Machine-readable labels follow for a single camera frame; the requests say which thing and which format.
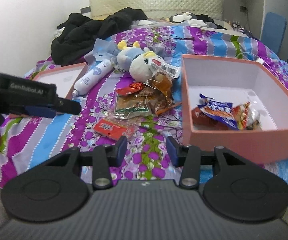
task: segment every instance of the quilted headboard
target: quilted headboard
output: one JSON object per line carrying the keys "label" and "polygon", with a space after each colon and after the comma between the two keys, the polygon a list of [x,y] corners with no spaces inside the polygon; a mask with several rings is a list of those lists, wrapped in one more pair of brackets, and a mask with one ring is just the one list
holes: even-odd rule
{"label": "quilted headboard", "polygon": [[177,13],[207,14],[222,19],[223,0],[90,0],[92,18],[104,19],[125,7],[142,9],[149,18],[170,17]]}

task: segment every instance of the blue chair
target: blue chair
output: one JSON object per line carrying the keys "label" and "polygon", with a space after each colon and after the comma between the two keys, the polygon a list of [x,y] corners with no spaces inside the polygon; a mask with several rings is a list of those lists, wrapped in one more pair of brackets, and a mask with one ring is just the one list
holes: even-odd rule
{"label": "blue chair", "polygon": [[261,42],[278,55],[284,39],[287,20],[276,13],[266,14]]}

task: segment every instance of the black jacket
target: black jacket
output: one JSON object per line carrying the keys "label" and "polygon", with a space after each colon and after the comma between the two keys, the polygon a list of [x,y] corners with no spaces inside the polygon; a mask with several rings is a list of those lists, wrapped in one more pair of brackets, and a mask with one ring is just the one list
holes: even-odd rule
{"label": "black jacket", "polygon": [[71,13],[68,20],[57,28],[65,27],[63,33],[53,40],[52,59],[57,65],[70,65],[90,52],[96,38],[109,36],[129,29],[132,21],[147,20],[141,9],[124,8],[105,20],[92,20],[79,13]]}

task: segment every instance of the penguin plush toy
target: penguin plush toy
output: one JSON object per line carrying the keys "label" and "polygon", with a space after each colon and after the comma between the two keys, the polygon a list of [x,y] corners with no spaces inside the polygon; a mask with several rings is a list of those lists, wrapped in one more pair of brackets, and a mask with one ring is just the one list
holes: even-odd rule
{"label": "penguin plush toy", "polygon": [[196,18],[197,17],[195,14],[187,12],[187,13],[171,16],[169,18],[169,21],[172,23],[181,23],[181,22],[196,19]]}

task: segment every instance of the food packet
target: food packet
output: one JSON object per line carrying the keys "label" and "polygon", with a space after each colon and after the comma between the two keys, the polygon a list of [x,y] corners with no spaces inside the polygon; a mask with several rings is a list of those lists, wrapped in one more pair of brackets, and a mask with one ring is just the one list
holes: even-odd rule
{"label": "food packet", "polygon": [[259,122],[260,114],[253,108],[251,102],[246,102],[234,107],[233,115],[239,130],[261,129]]}
{"label": "food packet", "polygon": [[194,125],[207,126],[212,128],[212,130],[228,130],[227,125],[208,117],[198,106],[191,111],[191,115]]}
{"label": "food packet", "polygon": [[155,75],[152,77],[152,79],[149,79],[147,81],[147,85],[152,88],[158,89],[160,92],[162,92],[169,105],[174,104],[174,100],[173,100],[172,92],[171,92],[173,82],[169,75],[161,71],[156,72]]}
{"label": "food packet", "polygon": [[118,140],[122,135],[126,136],[127,140],[133,136],[140,124],[140,118],[122,120],[116,119],[112,113],[108,113],[94,126],[94,130],[102,135],[113,140]]}
{"label": "food packet", "polygon": [[164,72],[171,78],[178,78],[180,75],[180,68],[167,64],[166,62],[159,61],[155,58],[148,59],[148,68],[153,72],[153,76],[156,72]]}
{"label": "food packet", "polygon": [[145,85],[139,82],[139,83],[132,83],[128,87],[116,89],[115,91],[117,94],[121,96],[127,96],[136,93],[138,91],[141,91],[144,87]]}
{"label": "food packet", "polygon": [[232,130],[239,130],[237,122],[232,114],[233,103],[216,101],[202,94],[199,95],[203,101],[203,105],[199,105],[199,109],[208,117],[226,124]]}
{"label": "food packet", "polygon": [[145,87],[140,92],[138,92],[135,96],[136,97],[148,97],[153,96],[157,89],[154,89],[152,87]]}
{"label": "food packet", "polygon": [[153,96],[147,97],[149,100],[149,105],[151,107],[151,110],[156,115],[160,115],[176,106],[179,106],[181,103],[173,103],[169,104],[167,103],[166,97],[163,93],[161,93],[159,90],[155,92]]}
{"label": "food packet", "polygon": [[130,119],[150,114],[151,109],[148,107],[145,97],[136,97],[133,94],[128,96],[117,95],[114,107],[115,118]]}

